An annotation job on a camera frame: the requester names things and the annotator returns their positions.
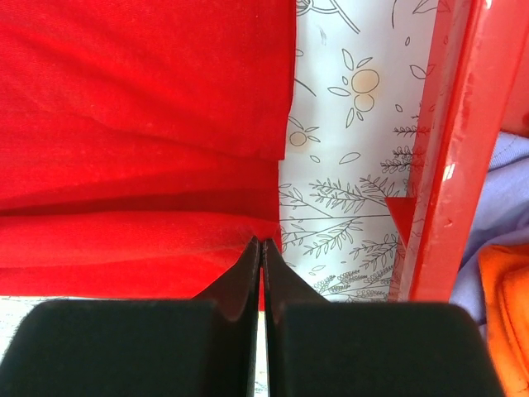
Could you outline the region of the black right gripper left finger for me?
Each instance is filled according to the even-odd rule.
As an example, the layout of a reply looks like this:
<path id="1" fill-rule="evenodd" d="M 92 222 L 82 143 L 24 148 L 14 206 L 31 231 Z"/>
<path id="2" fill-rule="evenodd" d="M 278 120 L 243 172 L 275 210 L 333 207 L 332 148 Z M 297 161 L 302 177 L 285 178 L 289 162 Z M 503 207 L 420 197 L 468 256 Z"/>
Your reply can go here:
<path id="1" fill-rule="evenodd" d="M 21 321 L 4 396 L 250 396 L 260 243 L 189 300 L 51 300 Z"/>

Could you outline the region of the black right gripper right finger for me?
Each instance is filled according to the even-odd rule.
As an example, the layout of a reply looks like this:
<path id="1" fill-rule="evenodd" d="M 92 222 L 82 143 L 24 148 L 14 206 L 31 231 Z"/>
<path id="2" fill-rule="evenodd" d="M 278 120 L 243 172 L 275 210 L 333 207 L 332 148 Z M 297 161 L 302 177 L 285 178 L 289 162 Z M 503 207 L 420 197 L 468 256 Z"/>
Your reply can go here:
<path id="1" fill-rule="evenodd" d="M 273 396 L 501 396 L 473 319 L 442 303 L 332 303 L 262 246 Z"/>

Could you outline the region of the red t shirt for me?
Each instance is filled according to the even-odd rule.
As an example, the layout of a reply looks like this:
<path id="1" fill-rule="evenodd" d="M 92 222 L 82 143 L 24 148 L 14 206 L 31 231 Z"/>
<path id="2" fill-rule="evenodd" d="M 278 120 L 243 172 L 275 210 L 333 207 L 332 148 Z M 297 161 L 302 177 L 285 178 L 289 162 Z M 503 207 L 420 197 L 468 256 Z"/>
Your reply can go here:
<path id="1" fill-rule="evenodd" d="M 292 1 L 1 4 L 1 293 L 189 298 L 280 238 Z"/>

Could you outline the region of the orange t shirt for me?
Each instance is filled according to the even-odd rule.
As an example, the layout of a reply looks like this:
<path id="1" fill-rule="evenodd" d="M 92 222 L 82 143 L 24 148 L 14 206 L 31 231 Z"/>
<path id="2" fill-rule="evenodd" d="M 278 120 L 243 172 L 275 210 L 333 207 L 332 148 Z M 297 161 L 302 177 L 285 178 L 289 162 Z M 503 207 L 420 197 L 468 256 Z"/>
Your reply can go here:
<path id="1" fill-rule="evenodd" d="M 528 395 L 528 245 L 479 253 L 488 350 L 507 396 Z"/>

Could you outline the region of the lavender t shirt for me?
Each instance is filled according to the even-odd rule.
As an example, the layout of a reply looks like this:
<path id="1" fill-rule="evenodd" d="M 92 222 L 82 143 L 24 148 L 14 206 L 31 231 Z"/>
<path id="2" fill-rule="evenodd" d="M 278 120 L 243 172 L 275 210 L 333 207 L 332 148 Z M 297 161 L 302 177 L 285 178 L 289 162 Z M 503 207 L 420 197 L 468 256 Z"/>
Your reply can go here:
<path id="1" fill-rule="evenodd" d="M 528 139 L 501 132 L 495 143 L 450 302 L 486 328 L 479 251 L 528 243 Z"/>

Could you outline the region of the floral table cloth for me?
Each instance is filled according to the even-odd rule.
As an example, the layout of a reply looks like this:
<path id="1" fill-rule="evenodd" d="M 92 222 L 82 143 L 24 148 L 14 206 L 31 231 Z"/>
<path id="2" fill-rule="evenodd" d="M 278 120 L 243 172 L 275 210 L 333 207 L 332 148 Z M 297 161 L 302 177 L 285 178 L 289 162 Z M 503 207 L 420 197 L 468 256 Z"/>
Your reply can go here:
<path id="1" fill-rule="evenodd" d="M 439 2 L 292 2 L 296 50 L 279 162 L 280 238 L 251 239 L 260 243 L 260 277 L 262 246 L 271 240 L 327 301 L 384 301 L 397 244 L 385 199 L 407 186 Z M 258 318 L 263 291 L 260 284 Z M 1 293 L 1 313 L 12 314 L 16 304 L 30 312 L 51 300 L 189 300 L 199 293 L 146 299 Z"/>

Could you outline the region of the red plastic bin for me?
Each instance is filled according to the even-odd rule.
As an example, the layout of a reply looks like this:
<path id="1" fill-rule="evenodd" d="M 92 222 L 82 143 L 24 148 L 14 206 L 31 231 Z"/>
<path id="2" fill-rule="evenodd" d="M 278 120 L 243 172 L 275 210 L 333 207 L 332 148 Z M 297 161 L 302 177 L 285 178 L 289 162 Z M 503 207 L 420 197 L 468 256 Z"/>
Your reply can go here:
<path id="1" fill-rule="evenodd" d="M 528 4 L 438 4 L 391 301 L 449 299 L 499 132 L 528 133 Z"/>

